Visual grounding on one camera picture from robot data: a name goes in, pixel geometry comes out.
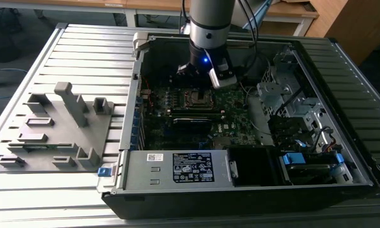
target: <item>table leg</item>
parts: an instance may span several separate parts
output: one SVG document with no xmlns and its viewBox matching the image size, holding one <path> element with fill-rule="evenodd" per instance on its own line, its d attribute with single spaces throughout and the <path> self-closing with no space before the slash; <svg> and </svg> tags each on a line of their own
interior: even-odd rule
<svg viewBox="0 0 380 228">
<path fill-rule="evenodd" d="M 125 26 L 124 24 L 125 15 L 122 13 L 113 13 L 113 20 L 116 26 Z"/>
<path fill-rule="evenodd" d="M 41 19 L 41 18 L 45 17 L 45 16 L 44 16 L 44 10 L 41 10 L 41 9 L 40 9 L 40 10 L 38 10 L 38 9 L 34 9 L 33 12 L 36 13 L 37 18 Z"/>
<path fill-rule="evenodd" d="M 293 36 L 297 36 L 297 37 L 303 37 L 305 36 L 305 33 L 308 31 L 308 28 L 311 26 L 311 23 L 312 23 L 313 19 L 312 18 L 304 18 L 293 32 Z"/>
<path fill-rule="evenodd" d="M 124 9 L 128 27 L 136 27 L 138 24 L 138 16 L 134 9 Z"/>
</svg>

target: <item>barcode sticker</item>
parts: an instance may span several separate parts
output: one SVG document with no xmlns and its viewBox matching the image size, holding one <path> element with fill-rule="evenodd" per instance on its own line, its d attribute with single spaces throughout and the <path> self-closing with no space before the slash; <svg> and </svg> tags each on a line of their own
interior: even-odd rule
<svg viewBox="0 0 380 228">
<path fill-rule="evenodd" d="M 122 7 L 121 4 L 104 4 L 105 6 L 112 6 L 112 7 Z"/>
<path fill-rule="evenodd" d="M 146 156 L 148 162 L 162 162 L 164 161 L 164 154 L 162 153 L 148 153 Z"/>
</svg>

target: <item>floor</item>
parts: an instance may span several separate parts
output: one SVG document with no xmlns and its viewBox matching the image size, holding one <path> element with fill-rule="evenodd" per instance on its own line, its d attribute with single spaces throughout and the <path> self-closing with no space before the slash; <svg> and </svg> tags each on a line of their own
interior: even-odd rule
<svg viewBox="0 0 380 228">
<path fill-rule="evenodd" d="M 44 11 L 45 18 L 38 19 L 33 10 L 20 9 L 18 20 L 22 25 L 22 31 L 12 36 L 17 47 L 21 50 L 21 57 L 5 64 L 0 68 L 20 68 L 28 70 L 45 45 L 54 26 L 58 22 L 88 25 L 114 26 L 114 17 L 110 13 Z M 177 28 L 177 17 L 150 16 L 145 18 L 138 16 L 138 25 L 152 28 Z M 368 76 L 372 84 L 380 92 L 380 49 L 376 50 L 360 66 L 364 74 Z M 0 71 L 0 96 L 12 96 L 20 82 L 22 81 L 22 72 Z M 2 112 L 9 99 L 0 99 L 0 113 Z"/>
</svg>

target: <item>warning label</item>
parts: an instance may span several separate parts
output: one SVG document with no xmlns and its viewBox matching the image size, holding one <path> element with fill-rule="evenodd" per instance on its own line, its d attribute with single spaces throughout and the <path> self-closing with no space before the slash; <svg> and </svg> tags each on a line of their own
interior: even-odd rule
<svg viewBox="0 0 380 228">
<path fill-rule="evenodd" d="M 173 181 L 176 183 L 213 182 L 211 153 L 173 153 Z"/>
</svg>

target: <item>metal workbench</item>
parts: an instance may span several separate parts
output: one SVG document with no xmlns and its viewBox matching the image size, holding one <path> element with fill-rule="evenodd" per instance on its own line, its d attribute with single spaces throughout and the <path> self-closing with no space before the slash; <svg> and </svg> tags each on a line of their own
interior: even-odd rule
<svg viewBox="0 0 380 228">
<path fill-rule="evenodd" d="M 175 30 L 86 25 L 58 25 L 33 63 L 29 73 L 0 117 L 0 149 L 17 135 L 29 93 L 49 93 L 57 81 L 73 84 L 73 93 L 85 100 L 105 97 L 114 102 L 105 162 L 114 162 L 124 121 L 132 39 L 136 31 L 176 33 Z M 277 36 L 263 36 L 284 39 Z M 373 158 L 380 165 L 380 95 L 372 88 L 337 43 L 324 38 L 296 38 L 339 100 Z M 380 195 L 351 200 L 321 211 L 248 217 L 187 218 L 180 220 L 121 220 L 104 204 L 96 191 L 94 173 L 0 174 L 0 227 L 114 227 L 120 225 L 177 225 L 301 222 L 321 219 L 369 220 L 380 217 Z"/>
</svg>

